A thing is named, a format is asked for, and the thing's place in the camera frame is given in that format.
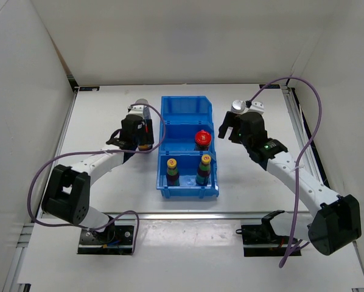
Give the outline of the red-capped sauce jar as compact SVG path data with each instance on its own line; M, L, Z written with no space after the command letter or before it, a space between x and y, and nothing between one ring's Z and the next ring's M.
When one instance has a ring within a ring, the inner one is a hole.
M146 142L146 143L140 143L138 145L138 150L139 151L149 151L153 148L153 144L152 143L149 143L149 142Z
M212 136L208 131L200 130L195 135L195 151L208 151L212 142Z

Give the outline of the yellow-capped sauce bottle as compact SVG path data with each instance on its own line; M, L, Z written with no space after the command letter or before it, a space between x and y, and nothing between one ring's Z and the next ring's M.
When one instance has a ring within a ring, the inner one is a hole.
M211 174L211 156L205 154L201 157L200 163L197 168L196 183L200 186L206 186L209 182Z
M179 186L179 171L177 167L177 160L174 158L170 158L167 160L167 171L166 171L166 178L167 178L167 185L168 186Z

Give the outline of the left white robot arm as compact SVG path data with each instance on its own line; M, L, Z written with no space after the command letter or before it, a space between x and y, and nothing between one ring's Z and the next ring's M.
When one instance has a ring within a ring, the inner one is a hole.
M74 226L94 231L101 243L114 239L112 218L90 206L90 188L103 175L126 163L139 151L149 151L154 144L152 119L148 114L127 114L98 154L73 165L54 167L42 210Z

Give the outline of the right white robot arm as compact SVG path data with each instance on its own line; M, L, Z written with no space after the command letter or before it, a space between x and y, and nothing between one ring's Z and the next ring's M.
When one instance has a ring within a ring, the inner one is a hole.
M219 127L219 138L224 138L229 128L232 129L229 140L243 145L251 160L297 194L310 213L298 219L293 228L292 214L273 211L259 225L254 225L252 231L244 232L249 243L274 244L287 241L292 234L294 241L307 241L328 256L361 237L358 200L352 195L340 195L297 167L288 149L268 137L261 114L228 111Z

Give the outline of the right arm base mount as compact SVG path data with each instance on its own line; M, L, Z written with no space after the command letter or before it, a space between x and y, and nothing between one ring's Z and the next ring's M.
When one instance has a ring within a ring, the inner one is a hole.
M244 257L283 257L289 243L290 231L284 231L284 235L275 233L272 225L280 219L285 220L285 227L289 221L292 224L293 215L284 210L276 210L263 216L257 223L241 223L235 233L242 238Z

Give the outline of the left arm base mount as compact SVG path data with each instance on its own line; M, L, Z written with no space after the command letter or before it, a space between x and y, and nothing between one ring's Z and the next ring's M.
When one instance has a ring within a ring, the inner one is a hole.
M136 248L137 228L135 223L114 223L103 232L82 230L77 254L132 256Z

